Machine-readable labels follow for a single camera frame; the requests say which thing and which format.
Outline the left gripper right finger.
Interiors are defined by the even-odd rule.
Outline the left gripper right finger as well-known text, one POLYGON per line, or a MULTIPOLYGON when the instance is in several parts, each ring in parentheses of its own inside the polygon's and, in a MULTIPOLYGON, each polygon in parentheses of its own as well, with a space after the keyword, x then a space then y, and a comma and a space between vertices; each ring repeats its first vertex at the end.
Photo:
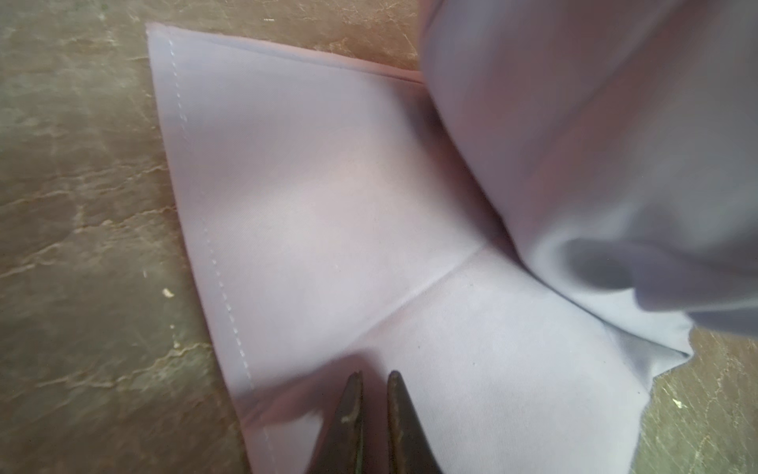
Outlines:
POLYGON ((387 418, 389 472, 442 474, 399 371, 392 371, 388 377, 387 418))

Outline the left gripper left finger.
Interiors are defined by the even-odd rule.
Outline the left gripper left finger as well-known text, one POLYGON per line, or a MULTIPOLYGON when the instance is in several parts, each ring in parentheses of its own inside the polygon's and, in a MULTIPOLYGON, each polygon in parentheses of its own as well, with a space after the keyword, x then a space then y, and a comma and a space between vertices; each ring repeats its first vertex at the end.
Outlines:
POLYGON ((363 374, 347 379, 321 448, 314 455, 310 474, 361 474, 363 472, 363 374))

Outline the lavender skirt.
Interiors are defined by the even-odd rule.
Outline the lavender skirt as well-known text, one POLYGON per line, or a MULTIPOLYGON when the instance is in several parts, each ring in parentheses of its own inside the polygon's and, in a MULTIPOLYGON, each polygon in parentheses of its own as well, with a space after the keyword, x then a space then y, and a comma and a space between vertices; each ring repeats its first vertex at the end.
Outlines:
POLYGON ((753 1, 426 1, 420 70, 152 24, 256 473, 627 473, 702 325, 757 332, 753 1))

